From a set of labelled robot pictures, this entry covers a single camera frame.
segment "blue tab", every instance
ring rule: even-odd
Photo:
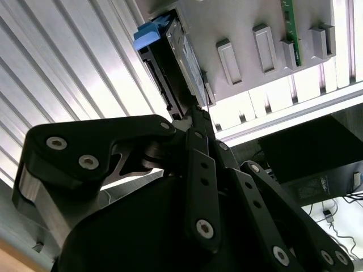
[[[137,28],[137,32],[134,34],[134,48],[140,50],[153,42],[161,38],[159,28],[168,25],[169,15],[165,17],[159,17],[153,22],[147,22]]]

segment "label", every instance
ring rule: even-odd
[[[194,55],[194,51],[189,45],[186,36],[184,36],[183,41],[183,53],[186,59],[186,64],[188,66],[188,72],[191,75],[191,81],[196,86],[199,97],[202,98],[202,102],[204,103],[204,105],[201,106],[206,106],[207,99],[205,96],[204,83],[200,73],[200,68],[197,62],[197,58]]]
[[[329,195],[328,177],[315,177],[309,181],[299,182],[292,186],[294,193],[298,199],[306,199],[321,195]]]

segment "connector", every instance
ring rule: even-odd
[[[357,188],[362,183],[362,174],[360,172],[354,173],[354,188]]]
[[[323,211],[323,214],[328,223],[334,222],[334,218],[333,218],[333,215],[331,214],[330,210]]]

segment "silver screw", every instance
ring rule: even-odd
[[[204,219],[200,219],[198,220],[197,224],[197,232],[206,239],[211,239],[214,235],[214,229],[212,227],[212,225],[204,220]]]
[[[198,131],[194,132],[194,134],[196,135],[196,137],[203,138],[203,135],[200,134]]]
[[[257,173],[259,173],[259,172],[260,172],[260,169],[259,169],[256,165],[254,165],[254,164],[251,164],[251,168],[252,168],[255,172],[257,172]]]
[[[220,143],[220,147],[223,149],[223,150],[228,150],[228,147],[226,146],[225,143]]]
[[[328,264],[330,264],[330,265],[334,264],[333,258],[325,250],[322,250],[320,252],[321,252],[322,256],[324,257],[324,260],[326,260],[326,262]]]
[[[165,129],[169,129],[170,128],[170,126],[167,123],[164,123],[164,122],[161,122],[160,123],[160,126],[162,126]]]
[[[55,150],[63,150],[67,147],[67,142],[60,137],[50,137],[47,139],[47,146]]]
[[[345,265],[348,265],[348,260],[343,254],[341,254],[339,251],[336,251],[335,255],[339,259],[339,261],[341,261]]]
[[[99,165],[98,159],[92,155],[83,155],[78,160],[79,165],[88,170],[96,169]]]
[[[288,266],[290,263],[289,256],[286,254],[286,252],[278,247],[274,246],[272,249],[273,255],[275,256],[276,260],[280,262],[283,266]]]

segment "green circuit board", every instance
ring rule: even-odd
[[[286,39],[294,44],[296,65],[301,66],[302,54],[299,48],[299,36],[296,29],[293,1],[294,0],[281,0],[281,7],[285,20]]]

